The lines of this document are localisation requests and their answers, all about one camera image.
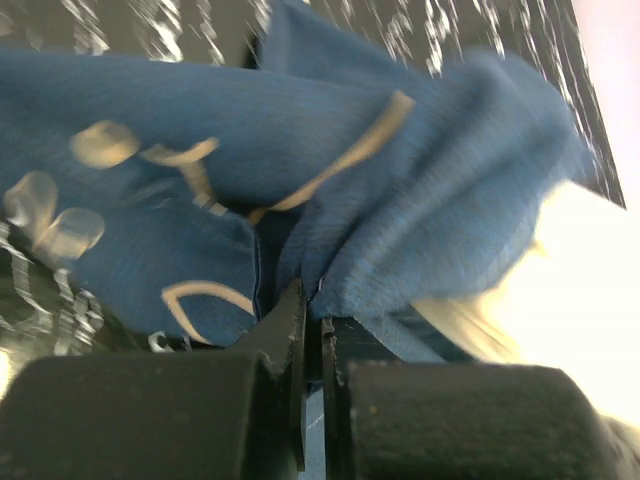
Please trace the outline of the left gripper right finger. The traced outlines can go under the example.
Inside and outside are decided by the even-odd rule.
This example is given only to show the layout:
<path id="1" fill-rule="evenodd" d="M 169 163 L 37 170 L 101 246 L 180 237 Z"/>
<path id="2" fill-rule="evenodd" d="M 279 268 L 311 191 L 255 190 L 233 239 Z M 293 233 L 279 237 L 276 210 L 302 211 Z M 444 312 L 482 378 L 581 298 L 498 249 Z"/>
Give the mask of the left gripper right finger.
<path id="1" fill-rule="evenodd" d="M 406 363 L 352 319 L 322 335 L 331 479 L 614 479 L 594 409 L 562 371 Z"/>

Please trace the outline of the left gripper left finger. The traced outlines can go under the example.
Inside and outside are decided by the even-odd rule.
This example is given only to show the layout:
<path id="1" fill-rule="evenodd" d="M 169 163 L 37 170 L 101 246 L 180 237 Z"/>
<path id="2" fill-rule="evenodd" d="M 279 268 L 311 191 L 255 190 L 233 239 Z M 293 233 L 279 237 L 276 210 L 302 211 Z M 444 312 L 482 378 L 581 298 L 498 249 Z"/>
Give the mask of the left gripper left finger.
<path id="1" fill-rule="evenodd" d="M 49 357 L 1 403 L 5 479 L 294 479 L 304 468 L 298 282 L 234 345 Z"/>

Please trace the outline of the cream pillow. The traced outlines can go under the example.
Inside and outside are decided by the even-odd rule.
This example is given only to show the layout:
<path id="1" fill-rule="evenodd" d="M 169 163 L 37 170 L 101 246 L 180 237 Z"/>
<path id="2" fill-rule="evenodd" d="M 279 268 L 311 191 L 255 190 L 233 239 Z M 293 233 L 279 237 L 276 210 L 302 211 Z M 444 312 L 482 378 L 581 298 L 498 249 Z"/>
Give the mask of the cream pillow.
<path id="1" fill-rule="evenodd" d="M 414 302 L 473 357 L 565 371 L 603 415 L 639 425 L 639 217 L 571 182 L 491 290 Z"/>

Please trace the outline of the blue embroidered pillowcase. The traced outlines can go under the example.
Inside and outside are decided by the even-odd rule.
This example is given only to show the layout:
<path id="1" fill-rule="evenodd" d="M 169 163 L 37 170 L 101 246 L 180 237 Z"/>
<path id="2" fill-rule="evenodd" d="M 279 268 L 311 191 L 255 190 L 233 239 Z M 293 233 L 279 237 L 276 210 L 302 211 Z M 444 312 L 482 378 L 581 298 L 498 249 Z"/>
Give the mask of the blue embroidered pillowcase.
<path id="1" fill-rule="evenodd" d="M 5 48 L 1 216 L 130 329 L 238 342 L 495 285 L 592 154 L 514 55 L 432 78 L 299 1 L 254 69 Z"/>

